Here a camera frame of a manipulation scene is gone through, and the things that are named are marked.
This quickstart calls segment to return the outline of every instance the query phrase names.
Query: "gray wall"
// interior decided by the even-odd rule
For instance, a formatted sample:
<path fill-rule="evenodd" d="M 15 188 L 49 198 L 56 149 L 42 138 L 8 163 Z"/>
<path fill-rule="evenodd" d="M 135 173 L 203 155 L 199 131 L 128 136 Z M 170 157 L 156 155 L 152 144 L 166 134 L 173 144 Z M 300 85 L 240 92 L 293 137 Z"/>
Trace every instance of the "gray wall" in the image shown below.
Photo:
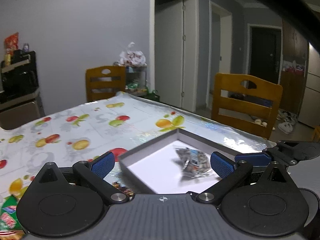
<path fill-rule="evenodd" d="M 0 0 L 0 17 L 0 41 L 19 31 L 36 51 L 46 114 L 85 103 L 85 70 L 131 41 L 149 59 L 149 0 Z"/>
<path fill-rule="evenodd" d="M 245 73 L 247 62 L 247 42 L 248 42 L 248 23 L 260 25 L 282 26 L 282 18 L 268 8 L 244 8 L 244 64 L 243 73 Z"/>
<path fill-rule="evenodd" d="M 212 52 L 211 52 L 211 82 L 210 89 L 213 89 L 214 76 L 219 72 L 220 63 L 220 15 L 212 13 Z"/>
<path fill-rule="evenodd" d="M 233 47 L 231 58 L 231 71 L 242 73 L 244 16 L 243 8 L 234 0 L 211 0 L 232 13 L 233 20 Z M 197 87 L 197 106 L 205 105 L 208 78 L 209 53 L 209 0 L 199 0 L 199 70 Z"/>

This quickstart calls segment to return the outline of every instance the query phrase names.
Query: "shoe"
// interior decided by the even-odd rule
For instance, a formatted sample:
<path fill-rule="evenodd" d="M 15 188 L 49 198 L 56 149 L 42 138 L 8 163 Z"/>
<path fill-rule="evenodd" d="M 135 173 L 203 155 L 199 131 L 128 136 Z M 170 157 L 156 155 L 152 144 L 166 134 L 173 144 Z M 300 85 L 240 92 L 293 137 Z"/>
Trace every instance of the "shoe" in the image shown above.
<path fill-rule="evenodd" d="M 283 110 L 278 110 L 277 120 L 284 120 L 288 116 L 288 113 Z"/>
<path fill-rule="evenodd" d="M 291 125 L 295 125 L 296 123 L 296 121 L 289 115 L 285 118 L 285 121 L 290 123 Z"/>
<path fill-rule="evenodd" d="M 254 122 L 255 122 L 256 124 L 261 124 L 261 123 L 262 123 L 261 119 L 256 119 Z"/>
<path fill-rule="evenodd" d="M 289 122 L 280 123 L 280 124 L 278 124 L 278 127 L 285 134 L 289 134 L 293 131 L 292 124 L 290 124 Z"/>

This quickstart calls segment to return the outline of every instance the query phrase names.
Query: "dark door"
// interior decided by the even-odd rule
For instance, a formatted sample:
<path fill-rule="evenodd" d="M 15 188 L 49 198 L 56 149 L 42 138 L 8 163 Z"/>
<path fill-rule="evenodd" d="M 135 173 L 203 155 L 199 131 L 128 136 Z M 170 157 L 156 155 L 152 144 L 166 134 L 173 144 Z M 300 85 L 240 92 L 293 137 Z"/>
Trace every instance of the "dark door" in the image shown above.
<path fill-rule="evenodd" d="M 250 75 L 278 83 L 281 31 L 270 28 L 252 28 Z"/>

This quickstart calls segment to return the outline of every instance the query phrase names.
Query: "blue gripper pad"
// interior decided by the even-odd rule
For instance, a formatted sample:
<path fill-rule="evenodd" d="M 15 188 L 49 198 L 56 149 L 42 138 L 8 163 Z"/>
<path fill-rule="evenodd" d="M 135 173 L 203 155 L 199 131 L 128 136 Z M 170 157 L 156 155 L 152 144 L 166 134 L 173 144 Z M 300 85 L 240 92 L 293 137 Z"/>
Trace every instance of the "blue gripper pad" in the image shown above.
<path fill-rule="evenodd" d="M 211 168 L 220 176 L 224 178 L 235 170 L 234 162 L 219 152 L 213 152 L 210 158 Z"/>
<path fill-rule="evenodd" d="M 90 162 L 91 171 L 100 178 L 104 178 L 115 166 L 115 156 L 112 152 L 106 152 Z"/>
<path fill-rule="evenodd" d="M 244 153 L 235 156 L 235 162 L 247 161 L 253 166 L 266 167 L 272 161 L 271 157 L 265 153 Z"/>

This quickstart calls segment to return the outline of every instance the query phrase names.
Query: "metal screw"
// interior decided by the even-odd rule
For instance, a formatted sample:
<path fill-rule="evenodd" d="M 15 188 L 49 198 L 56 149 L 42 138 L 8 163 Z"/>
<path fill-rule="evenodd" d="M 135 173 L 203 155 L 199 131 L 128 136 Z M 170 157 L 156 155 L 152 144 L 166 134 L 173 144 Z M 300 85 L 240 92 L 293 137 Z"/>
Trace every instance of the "metal screw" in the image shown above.
<path fill-rule="evenodd" d="M 203 201 L 211 201 L 214 199 L 214 195 L 209 192 L 203 192 L 199 194 L 199 198 Z"/>
<path fill-rule="evenodd" d="M 111 195 L 111 199 L 113 201 L 117 201 L 117 202 L 123 201 L 123 200 L 125 200 L 125 198 L 126 198 L 126 196 L 123 193 L 114 193 Z"/>

